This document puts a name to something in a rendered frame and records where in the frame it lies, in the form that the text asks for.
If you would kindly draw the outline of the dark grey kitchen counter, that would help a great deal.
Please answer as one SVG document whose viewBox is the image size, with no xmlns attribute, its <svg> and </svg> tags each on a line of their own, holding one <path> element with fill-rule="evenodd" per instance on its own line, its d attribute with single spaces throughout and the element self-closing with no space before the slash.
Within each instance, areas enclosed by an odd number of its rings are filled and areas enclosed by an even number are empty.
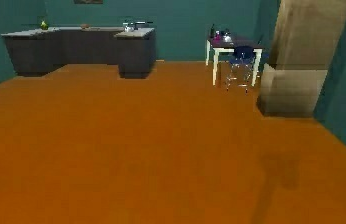
<svg viewBox="0 0 346 224">
<path fill-rule="evenodd" d="M 42 76 L 69 64 L 116 65 L 125 79 L 144 79 L 156 61 L 156 30 L 51 27 L 2 36 L 16 74 Z"/>
</svg>

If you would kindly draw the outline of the blue chair with metal legs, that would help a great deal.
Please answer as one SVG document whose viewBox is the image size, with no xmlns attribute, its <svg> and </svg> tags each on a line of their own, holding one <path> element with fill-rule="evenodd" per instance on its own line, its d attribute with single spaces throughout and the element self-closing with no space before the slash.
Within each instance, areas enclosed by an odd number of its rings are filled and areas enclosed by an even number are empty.
<svg viewBox="0 0 346 224">
<path fill-rule="evenodd" d="M 249 80 L 253 74 L 255 61 L 254 48 L 251 46 L 238 46 L 234 48 L 229 59 L 230 72 L 226 75 L 226 90 L 229 90 L 233 81 L 239 81 L 238 86 L 248 93 Z"/>
</svg>

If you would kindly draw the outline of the white table with dark top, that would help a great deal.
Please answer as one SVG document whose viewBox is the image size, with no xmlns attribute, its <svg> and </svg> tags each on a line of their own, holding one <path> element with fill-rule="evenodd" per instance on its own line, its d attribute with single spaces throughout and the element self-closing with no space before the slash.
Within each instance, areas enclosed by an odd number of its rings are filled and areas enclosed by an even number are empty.
<svg viewBox="0 0 346 224">
<path fill-rule="evenodd" d="M 214 51 L 213 55 L 213 71 L 212 71 L 212 84 L 216 84 L 219 56 L 221 54 L 232 53 L 235 47 L 238 46 L 250 46 L 253 48 L 255 54 L 253 64 L 253 77 L 251 85 L 254 86 L 256 83 L 259 65 L 263 57 L 264 47 L 260 42 L 247 39 L 242 36 L 232 34 L 230 41 L 225 41 L 223 38 L 215 40 L 214 38 L 208 37 L 205 42 L 205 65 L 208 66 L 210 62 L 210 52 Z"/>
</svg>

